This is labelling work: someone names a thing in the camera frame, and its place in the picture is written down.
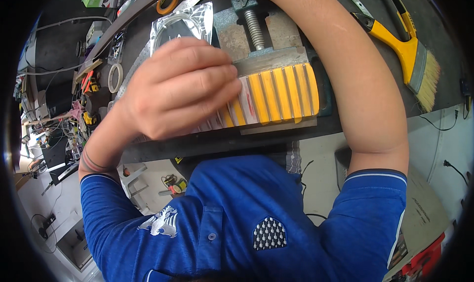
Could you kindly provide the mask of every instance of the yellow paint brush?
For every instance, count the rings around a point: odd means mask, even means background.
[[[441,70],[435,56],[416,37],[402,42],[375,19],[361,13],[351,14],[364,30],[395,51],[401,63],[403,83],[413,91],[423,110],[430,112]]]

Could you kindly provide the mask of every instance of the red marking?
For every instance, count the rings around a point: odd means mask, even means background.
[[[249,94],[247,94],[247,103],[248,103],[248,108],[250,109],[250,114],[251,114],[252,116],[255,116],[254,107],[252,106],[252,101],[250,101],[250,96],[249,96]]]

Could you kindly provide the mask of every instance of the embroidered patch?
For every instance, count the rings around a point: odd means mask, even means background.
[[[286,247],[286,231],[280,221],[266,217],[255,227],[253,233],[255,250]]]
[[[171,238],[176,237],[176,216],[178,215],[178,210],[168,206],[158,212],[157,214],[151,216],[149,220],[146,220],[142,223],[137,229],[147,229],[150,231],[150,234],[153,236],[162,234],[168,235]]]

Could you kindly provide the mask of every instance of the white embroidered logo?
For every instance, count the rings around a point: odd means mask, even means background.
[[[142,223],[138,229],[147,229],[150,231],[150,234],[153,236],[162,234],[168,235],[171,238],[176,237],[176,216],[178,215],[178,210],[168,206],[158,212],[157,214],[151,216],[149,220],[146,220]]]

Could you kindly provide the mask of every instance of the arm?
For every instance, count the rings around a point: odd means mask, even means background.
[[[139,134],[159,140],[199,125],[240,91],[231,63],[228,54],[196,38],[163,45],[139,67],[87,141],[79,179],[103,173],[120,182],[117,165],[123,149]]]
[[[408,171],[406,114],[400,91],[369,36],[337,0],[272,0],[301,28],[331,80],[352,149],[349,173]]]

